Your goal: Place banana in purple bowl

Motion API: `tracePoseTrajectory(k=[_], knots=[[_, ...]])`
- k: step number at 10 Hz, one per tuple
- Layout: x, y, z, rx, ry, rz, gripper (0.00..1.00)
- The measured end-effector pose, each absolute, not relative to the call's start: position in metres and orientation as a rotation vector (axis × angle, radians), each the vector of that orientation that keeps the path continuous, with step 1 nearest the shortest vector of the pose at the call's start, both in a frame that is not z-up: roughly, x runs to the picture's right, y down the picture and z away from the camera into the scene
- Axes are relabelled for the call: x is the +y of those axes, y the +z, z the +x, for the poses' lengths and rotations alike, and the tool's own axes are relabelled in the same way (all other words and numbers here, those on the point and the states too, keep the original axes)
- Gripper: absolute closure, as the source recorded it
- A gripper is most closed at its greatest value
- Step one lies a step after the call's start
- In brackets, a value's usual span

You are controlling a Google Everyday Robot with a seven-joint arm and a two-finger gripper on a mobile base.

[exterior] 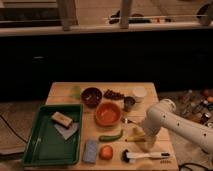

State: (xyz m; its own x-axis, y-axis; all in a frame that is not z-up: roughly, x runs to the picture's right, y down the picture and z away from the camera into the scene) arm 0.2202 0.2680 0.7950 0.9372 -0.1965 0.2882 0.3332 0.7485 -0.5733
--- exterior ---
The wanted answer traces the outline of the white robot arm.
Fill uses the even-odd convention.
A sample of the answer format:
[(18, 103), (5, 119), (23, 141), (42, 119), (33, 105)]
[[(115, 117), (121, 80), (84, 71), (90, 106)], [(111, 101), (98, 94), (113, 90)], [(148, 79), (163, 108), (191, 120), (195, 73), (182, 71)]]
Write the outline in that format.
[(155, 136), (162, 127), (198, 145), (205, 152), (213, 154), (213, 129), (189, 121), (175, 114), (176, 105), (170, 99), (163, 99), (146, 110), (141, 127), (146, 135)]

